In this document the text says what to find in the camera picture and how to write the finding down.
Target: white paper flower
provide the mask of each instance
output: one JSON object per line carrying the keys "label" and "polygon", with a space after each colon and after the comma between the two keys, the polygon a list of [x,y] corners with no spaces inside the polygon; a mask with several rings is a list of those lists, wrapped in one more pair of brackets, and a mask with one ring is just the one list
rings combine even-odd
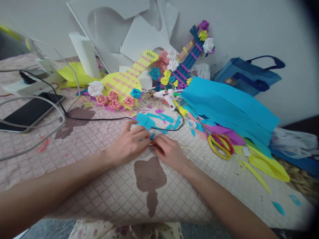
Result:
{"label": "white paper flower", "polygon": [[178,66],[179,66],[178,61],[176,59],[173,59],[169,61],[167,69],[170,71],[176,71]]}
{"label": "white paper flower", "polygon": [[93,81],[89,83],[89,87],[87,88],[87,91],[89,92],[90,96],[98,97],[100,95],[103,95],[102,91],[104,89],[104,85],[100,81]]}
{"label": "white paper flower", "polygon": [[176,50],[173,49],[173,48],[170,48],[168,51],[167,51],[167,56],[170,60],[175,60],[176,57],[177,57],[177,53],[176,53]]}
{"label": "white paper flower", "polygon": [[205,53],[212,53],[212,49],[214,48],[213,38],[206,38],[203,49]]}

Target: white paper roll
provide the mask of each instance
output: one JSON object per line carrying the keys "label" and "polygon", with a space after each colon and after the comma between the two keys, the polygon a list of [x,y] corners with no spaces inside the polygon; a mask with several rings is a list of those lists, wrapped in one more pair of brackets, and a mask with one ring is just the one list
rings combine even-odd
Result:
{"label": "white paper roll", "polygon": [[69,33],[72,44],[80,58],[85,73],[88,76],[100,78],[100,71],[95,58],[94,48],[89,38],[81,36],[80,33]]}

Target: phone screen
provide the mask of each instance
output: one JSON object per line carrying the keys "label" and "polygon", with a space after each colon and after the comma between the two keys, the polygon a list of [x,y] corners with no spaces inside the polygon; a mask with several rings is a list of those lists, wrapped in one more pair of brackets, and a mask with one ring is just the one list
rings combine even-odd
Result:
{"label": "phone screen", "polygon": [[[53,103],[57,103],[56,97],[54,94],[50,93],[41,93],[40,97],[48,99]],[[6,117],[4,120],[14,124],[20,124],[25,126],[31,126],[34,122],[36,122],[39,118],[43,116],[48,110],[53,108],[53,106],[41,99],[32,99],[11,115]],[[6,131],[25,131],[27,128],[24,127],[15,127],[8,124],[4,124],[0,122],[0,130]]]}

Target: bag handle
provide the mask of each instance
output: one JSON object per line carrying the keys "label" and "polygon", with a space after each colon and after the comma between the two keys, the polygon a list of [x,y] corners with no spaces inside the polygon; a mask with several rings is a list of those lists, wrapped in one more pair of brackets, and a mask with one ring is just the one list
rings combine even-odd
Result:
{"label": "bag handle", "polygon": [[247,76],[245,76],[244,74],[240,72],[237,72],[235,75],[233,75],[233,78],[236,80],[242,79],[246,84],[254,87],[256,90],[259,90],[261,92],[265,92],[266,90],[269,90],[270,88],[267,82],[263,80],[252,81],[251,79],[249,79]]}
{"label": "bag handle", "polygon": [[265,68],[264,70],[281,69],[281,68],[284,68],[284,67],[286,66],[285,63],[283,63],[283,62],[282,62],[281,60],[279,60],[277,57],[268,56],[268,55],[256,57],[256,58],[254,58],[254,59],[247,60],[246,62],[248,62],[248,63],[251,64],[253,60],[256,60],[256,59],[258,59],[258,58],[263,58],[263,57],[270,57],[270,58],[272,58],[272,59],[274,60],[275,64],[276,64],[276,65],[274,65],[274,66],[270,66],[270,67],[268,67],[268,68]]}

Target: hand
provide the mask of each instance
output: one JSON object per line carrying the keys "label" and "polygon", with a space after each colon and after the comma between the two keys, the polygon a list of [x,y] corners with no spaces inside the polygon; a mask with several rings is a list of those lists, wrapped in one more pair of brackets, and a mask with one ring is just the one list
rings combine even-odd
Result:
{"label": "hand", "polygon": [[131,131],[131,125],[137,123],[127,121],[122,134],[106,149],[106,157],[114,167],[136,159],[151,143],[151,135],[144,126],[139,125]]}
{"label": "hand", "polygon": [[188,159],[176,140],[172,140],[164,134],[160,134],[152,141],[152,144],[157,157],[172,169],[180,173],[182,172]]}

